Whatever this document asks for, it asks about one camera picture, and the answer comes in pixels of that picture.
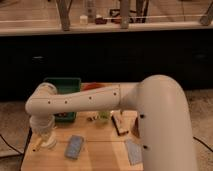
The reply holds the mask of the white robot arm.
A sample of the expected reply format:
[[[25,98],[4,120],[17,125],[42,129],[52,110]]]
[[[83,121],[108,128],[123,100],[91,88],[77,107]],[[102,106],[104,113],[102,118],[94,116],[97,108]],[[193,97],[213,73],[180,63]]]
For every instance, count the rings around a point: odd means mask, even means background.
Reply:
[[[32,130],[39,134],[52,130],[57,113],[135,111],[144,171],[198,171],[186,95],[169,76],[69,94],[59,94],[56,86],[43,82],[26,101],[25,110]]]

